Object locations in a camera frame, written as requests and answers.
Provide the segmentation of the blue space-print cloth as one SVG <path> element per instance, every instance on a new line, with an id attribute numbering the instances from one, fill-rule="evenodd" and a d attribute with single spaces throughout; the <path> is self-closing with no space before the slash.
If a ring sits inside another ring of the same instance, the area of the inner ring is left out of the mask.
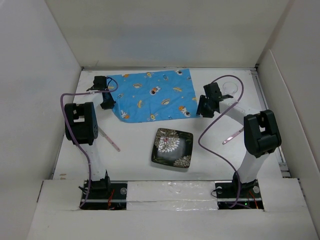
<path id="1" fill-rule="evenodd" d="M 195 118 L 198 108 L 189 69 L 112 75 L 112 109 L 124 123 Z"/>

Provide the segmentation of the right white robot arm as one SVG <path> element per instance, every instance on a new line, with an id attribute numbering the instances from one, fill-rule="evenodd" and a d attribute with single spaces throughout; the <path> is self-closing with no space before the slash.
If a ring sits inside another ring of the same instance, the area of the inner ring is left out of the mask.
<path id="1" fill-rule="evenodd" d="M 282 138 L 273 111 L 258 110 L 242 104 L 233 96 L 222 95 L 216 82 L 205 85 L 204 95 L 199 98 L 197 115 L 213 118 L 217 112 L 227 115 L 243 126 L 246 153 L 235 171 L 231 191 L 243 197 L 257 181 L 264 161 L 282 144 Z"/>

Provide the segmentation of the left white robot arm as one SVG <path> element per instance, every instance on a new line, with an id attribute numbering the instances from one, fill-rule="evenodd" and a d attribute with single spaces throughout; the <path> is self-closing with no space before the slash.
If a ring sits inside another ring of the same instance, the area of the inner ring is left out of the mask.
<path id="1" fill-rule="evenodd" d="M 93 180 L 93 162 L 89 154 L 83 149 L 82 145 L 92 146 L 94 140 L 98 138 L 99 127 L 96 117 L 96 108 L 92 101 L 85 103 L 66 103 L 64 104 L 65 96 L 89 96 L 100 94 L 102 103 L 100 105 L 104 110 L 113 109 L 116 101 L 113 99 L 111 93 L 116 91 L 119 87 L 116 83 L 115 89 L 110 89 L 110 83 L 115 80 L 110 76 L 95 76 L 93 86 L 83 93 L 63 93 L 60 96 L 60 107 L 62 110 L 65 135 L 66 138 L 77 146 L 77 148 L 84 154 L 88 165 L 88 180 L 86 187 L 80 187 L 81 191 L 88 195 L 93 192 L 100 198 L 107 198 L 112 191 L 110 177 L 108 172 L 105 172 L 103 178 Z"/>

